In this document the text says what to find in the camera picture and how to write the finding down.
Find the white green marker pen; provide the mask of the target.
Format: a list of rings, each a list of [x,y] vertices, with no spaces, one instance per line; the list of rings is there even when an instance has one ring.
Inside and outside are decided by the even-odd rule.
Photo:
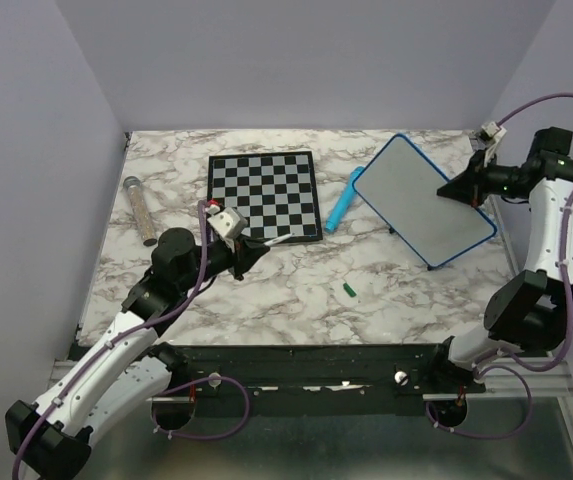
[[[292,236],[293,236],[292,233],[284,234],[284,235],[278,236],[276,238],[266,240],[264,242],[264,245],[267,247],[273,247],[275,245],[278,245],[278,244],[285,242],[286,240],[289,240],[290,238],[292,238]]]

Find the blue framed whiteboard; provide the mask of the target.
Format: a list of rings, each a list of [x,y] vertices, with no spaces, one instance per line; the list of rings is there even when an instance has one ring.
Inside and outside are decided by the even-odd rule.
[[[437,195],[448,177],[407,136],[394,135],[353,181],[359,197],[430,269],[492,239],[479,209]]]

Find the green marker cap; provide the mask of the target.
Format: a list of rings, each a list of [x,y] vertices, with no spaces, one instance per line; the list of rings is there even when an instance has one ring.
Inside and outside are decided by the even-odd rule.
[[[357,296],[355,290],[348,283],[344,283],[342,287],[350,298],[355,298]]]

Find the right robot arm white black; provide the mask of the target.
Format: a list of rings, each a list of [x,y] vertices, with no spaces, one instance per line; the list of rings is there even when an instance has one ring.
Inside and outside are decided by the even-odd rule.
[[[491,195],[523,200],[531,213],[523,270],[491,297],[482,325],[435,348],[425,371],[440,392],[470,384],[501,356],[551,351],[573,333],[573,134],[539,130],[522,165],[502,166],[496,150],[505,134],[495,122],[483,125],[471,139],[466,169],[437,190],[471,207]]]

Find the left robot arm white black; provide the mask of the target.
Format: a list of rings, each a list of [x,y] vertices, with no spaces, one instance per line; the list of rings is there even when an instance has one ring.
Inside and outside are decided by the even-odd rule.
[[[95,445],[138,403],[162,391],[180,393],[186,368],[148,349],[198,295],[201,284],[228,271],[242,279],[270,250],[264,240],[197,242],[184,228],[164,232],[151,265],[130,290],[102,337],[59,383],[5,414],[12,478],[27,465],[43,479],[73,479]]]

